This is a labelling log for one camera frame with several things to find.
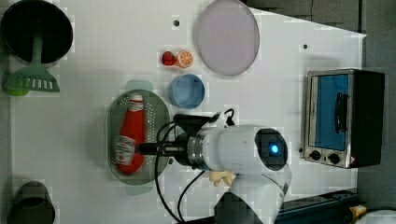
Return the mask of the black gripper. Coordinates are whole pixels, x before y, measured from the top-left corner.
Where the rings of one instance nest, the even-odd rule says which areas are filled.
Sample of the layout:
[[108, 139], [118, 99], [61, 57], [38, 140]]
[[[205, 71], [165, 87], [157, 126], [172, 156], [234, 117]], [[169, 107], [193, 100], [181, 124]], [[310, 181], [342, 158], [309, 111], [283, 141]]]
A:
[[[164, 144], [163, 155], [174, 157], [175, 160], [184, 166], [192, 166], [188, 156], [188, 143], [190, 136], [187, 133], [180, 134], [174, 141]], [[162, 149], [157, 143], [142, 143], [135, 147], [135, 150], [142, 155], [161, 155]]]

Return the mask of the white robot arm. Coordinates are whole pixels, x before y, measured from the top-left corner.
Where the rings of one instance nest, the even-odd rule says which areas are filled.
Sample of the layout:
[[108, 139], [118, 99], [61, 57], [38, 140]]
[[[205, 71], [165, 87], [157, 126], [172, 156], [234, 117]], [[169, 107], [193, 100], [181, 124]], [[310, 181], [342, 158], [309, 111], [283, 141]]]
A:
[[173, 142], [143, 143], [136, 151], [173, 157], [201, 171], [235, 174], [214, 207], [216, 224], [275, 224], [291, 181], [286, 141], [268, 127], [194, 128]]

